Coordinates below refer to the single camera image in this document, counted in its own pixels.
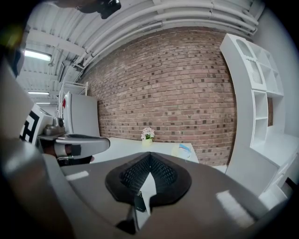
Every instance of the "brick wall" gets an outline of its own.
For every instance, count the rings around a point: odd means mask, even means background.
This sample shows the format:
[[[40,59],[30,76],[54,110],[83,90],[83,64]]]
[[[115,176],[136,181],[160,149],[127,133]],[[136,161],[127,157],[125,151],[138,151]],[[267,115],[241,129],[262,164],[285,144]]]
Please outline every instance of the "brick wall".
[[[225,33],[173,28],[103,58],[82,80],[98,99],[100,134],[191,143],[201,163],[226,164],[236,131],[232,81],[219,46]]]

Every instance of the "cabinet door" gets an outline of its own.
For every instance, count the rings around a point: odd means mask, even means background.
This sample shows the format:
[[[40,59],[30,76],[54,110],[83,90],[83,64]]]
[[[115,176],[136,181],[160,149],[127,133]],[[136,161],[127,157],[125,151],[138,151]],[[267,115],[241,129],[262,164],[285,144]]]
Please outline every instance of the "cabinet door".
[[[285,183],[286,179],[289,177],[294,182],[297,181],[296,178],[298,178],[298,167],[299,167],[299,154],[298,152],[295,154],[293,159],[288,163],[286,168],[283,168],[280,172],[280,175],[282,175],[282,178],[277,181],[277,185],[281,188],[282,185]]]

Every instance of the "white pipe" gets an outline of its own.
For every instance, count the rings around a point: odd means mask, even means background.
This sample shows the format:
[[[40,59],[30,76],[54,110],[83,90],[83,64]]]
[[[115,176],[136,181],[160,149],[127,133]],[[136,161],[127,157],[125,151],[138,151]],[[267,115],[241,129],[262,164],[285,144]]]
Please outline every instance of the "white pipe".
[[[217,19],[222,19],[225,21],[230,21],[233,22],[235,24],[238,25],[243,25],[244,27],[246,27],[248,24],[244,23],[240,20],[237,20],[235,18],[232,17],[228,17],[228,16],[223,16],[221,14],[214,14],[211,12],[202,12],[202,11],[181,11],[181,12],[170,12],[170,13],[164,13],[164,14],[160,14],[160,15],[156,15],[153,16],[147,20],[144,20],[140,23],[134,23],[131,26],[129,26],[128,28],[123,29],[122,31],[118,32],[117,34],[115,34],[112,38],[109,38],[108,40],[106,40],[101,46],[99,46],[90,56],[89,58],[83,63],[83,66],[86,66],[87,64],[89,64],[89,62],[92,60],[92,58],[94,58],[93,55],[97,56],[99,52],[101,52],[106,46],[108,46],[109,44],[111,44],[113,41],[117,40],[119,37],[123,36],[124,34],[130,32],[131,30],[137,28],[140,25],[152,22],[152,21],[159,21],[162,19],[167,19],[167,18],[175,18],[175,17],[215,17]]]
[[[237,30],[240,30],[240,31],[243,31],[244,33],[246,34],[249,34],[249,35],[253,35],[251,32],[245,30],[245,29],[242,29],[240,27],[236,27],[234,25],[231,25],[229,23],[224,23],[224,22],[220,22],[220,21],[213,21],[213,20],[205,20],[205,19],[180,19],[180,20],[170,20],[170,21],[163,21],[163,24],[172,24],[172,23],[180,23],[180,22],[206,22],[206,23],[212,23],[212,24],[219,24],[219,25],[223,25],[223,26],[226,26],[226,27],[230,27],[230,28],[234,28],[234,29],[237,29]],[[84,63],[86,63],[86,67],[87,65],[92,62],[93,60],[95,60],[98,56],[100,56],[103,52],[105,52],[106,50],[108,50],[109,48],[113,47],[115,44],[123,41],[124,39],[132,36],[132,35],[135,35],[135,34],[138,34],[140,32],[143,32],[149,28],[152,28],[152,27],[156,27],[156,26],[159,26],[161,25],[162,26],[162,23],[155,23],[155,24],[152,24],[152,25],[148,25],[148,26],[145,26],[143,28],[140,28],[136,31],[133,31],[127,35],[124,35],[123,37],[121,38],[118,38],[116,41],[112,42],[111,44],[109,44],[108,46],[106,46],[103,50],[101,50],[94,58],[90,59],[90,61],[86,61]]]
[[[223,11],[225,13],[229,13],[229,14],[232,14],[232,15],[236,15],[238,17],[241,17],[243,19],[246,19],[246,20],[252,22],[256,26],[258,25],[258,21],[253,16],[245,14],[244,11],[243,11],[243,13],[241,13],[237,10],[233,10],[231,8],[224,7],[224,6],[221,6],[219,4],[215,4],[215,3],[214,3],[214,8],[213,9]]]
[[[121,37],[121,38],[118,38],[116,41],[114,41],[114,42],[108,44],[108,45],[107,45],[104,49],[102,49],[102,50],[101,50],[95,57],[88,58],[88,59],[83,63],[83,65],[86,66],[87,64],[89,64],[90,61],[92,61],[93,59],[97,58],[100,54],[102,54],[102,53],[103,53],[104,51],[106,51],[108,48],[110,48],[110,47],[114,46],[115,44],[121,42],[123,39],[128,38],[128,37],[130,37],[130,36],[132,36],[132,35],[138,34],[138,33],[140,33],[140,32],[143,32],[143,31],[145,31],[145,30],[147,30],[147,29],[149,29],[149,28],[152,28],[152,27],[158,27],[158,26],[161,27],[161,26],[162,26],[162,23],[159,22],[159,23],[155,23],[155,24],[152,24],[152,25],[145,26],[145,27],[140,28],[140,29],[138,29],[138,30],[136,30],[136,31],[133,31],[133,32],[131,32],[131,33],[129,33],[129,34],[127,34],[127,35]]]
[[[247,11],[247,10],[244,9],[242,12],[243,12],[245,15],[247,15],[248,17],[251,17],[251,18],[255,19],[254,16],[251,15],[251,13],[250,13],[249,11]]]
[[[249,31],[247,31],[247,30],[245,30],[241,27],[237,27],[235,25],[231,25],[229,23],[225,23],[225,22],[221,22],[221,21],[213,21],[213,20],[206,20],[206,19],[178,19],[178,20],[164,21],[163,24],[191,22],[191,21],[194,21],[194,22],[198,21],[198,22],[206,22],[206,23],[211,23],[211,24],[223,25],[223,26],[226,26],[226,27],[237,29],[237,30],[242,31],[246,34],[253,35],[252,32],[249,32]]]
[[[88,91],[88,81],[86,82],[85,95],[87,95],[87,91]]]
[[[247,19],[248,21],[253,22],[254,24],[256,24],[256,20],[252,19],[250,17],[248,17],[245,14],[239,13],[236,10],[232,10],[229,9],[227,7],[222,7],[219,6],[218,4],[212,4],[212,3],[204,3],[204,2],[170,2],[170,3],[165,3],[165,4],[160,4],[154,7],[149,7],[147,9],[144,9],[142,11],[139,11],[135,14],[132,14],[128,17],[126,17],[125,19],[123,19],[122,21],[119,21],[118,23],[116,23],[115,25],[113,25],[111,28],[109,28],[108,30],[106,30],[104,33],[102,33],[85,51],[85,53],[76,60],[75,64],[80,63],[84,57],[93,49],[94,46],[96,46],[102,39],[104,39],[104,37],[106,37],[107,35],[109,35],[110,33],[112,33],[113,31],[115,31],[116,29],[118,29],[119,27],[125,25],[126,23],[134,20],[135,18],[141,17],[143,15],[155,12],[157,10],[164,10],[164,9],[168,9],[168,8],[176,8],[176,7],[203,7],[203,8],[209,8],[209,9],[213,9],[214,7],[219,7],[222,9],[222,11],[225,11],[227,13],[231,13],[231,14],[237,14],[238,16],[242,16],[242,18]]]

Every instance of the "potted plant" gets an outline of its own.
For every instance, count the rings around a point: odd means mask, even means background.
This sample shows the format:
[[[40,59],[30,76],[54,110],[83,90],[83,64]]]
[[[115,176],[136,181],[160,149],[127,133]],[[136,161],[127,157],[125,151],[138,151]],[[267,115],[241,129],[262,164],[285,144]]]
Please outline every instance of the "potted plant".
[[[146,127],[142,130],[141,139],[143,146],[149,146],[153,142],[155,136],[154,130],[150,127]]]

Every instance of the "pink flower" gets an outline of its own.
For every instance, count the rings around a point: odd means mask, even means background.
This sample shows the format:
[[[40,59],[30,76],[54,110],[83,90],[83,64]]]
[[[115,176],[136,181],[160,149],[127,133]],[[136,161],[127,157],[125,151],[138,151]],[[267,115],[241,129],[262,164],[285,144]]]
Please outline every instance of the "pink flower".
[[[150,127],[145,127],[142,130],[141,139],[152,139],[155,136],[154,130]]]

